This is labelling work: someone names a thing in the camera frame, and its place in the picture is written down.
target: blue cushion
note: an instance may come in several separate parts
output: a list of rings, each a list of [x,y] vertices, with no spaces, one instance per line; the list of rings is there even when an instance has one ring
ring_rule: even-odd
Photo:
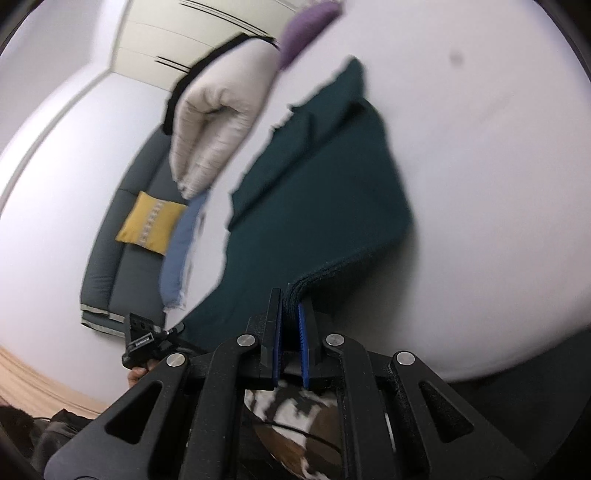
[[[207,199],[207,194],[208,192],[203,192],[191,200],[178,220],[168,244],[168,250],[160,271],[160,296],[165,309],[175,308],[182,304],[183,277],[187,254],[193,241],[197,218]]]

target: green fabric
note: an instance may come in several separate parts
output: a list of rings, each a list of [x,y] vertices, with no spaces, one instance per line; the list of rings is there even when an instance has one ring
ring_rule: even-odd
[[[307,293],[331,313],[411,222],[357,59],[292,110],[233,194],[219,286],[184,319],[185,338],[202,348],[240,335],[273,287],[287,318]]]

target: yellow cushion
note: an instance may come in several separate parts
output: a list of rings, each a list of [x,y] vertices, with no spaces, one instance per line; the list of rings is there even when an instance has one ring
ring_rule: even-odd
[[[185,208],[186,205],[158,200],[146,192],[140,192],[115,239],[164,255],[174,226]]]

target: person's hair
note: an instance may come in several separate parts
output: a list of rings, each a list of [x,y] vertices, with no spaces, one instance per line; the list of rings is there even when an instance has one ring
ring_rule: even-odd
[[[27,412],[12,406],[0,406],[0,424],[25,458],[33,454],[31,430],[35,420]]]

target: white bed sheet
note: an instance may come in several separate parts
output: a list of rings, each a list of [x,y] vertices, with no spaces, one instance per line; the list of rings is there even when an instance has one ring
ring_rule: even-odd
[[[366,69],[414,228],[342,310],[367,349],[447,380],[532,357],[591,317],[591,84],[532,0],[355,0],[277,80],[213,186],[187,310],[218,284],[230,193],[289,103]]]

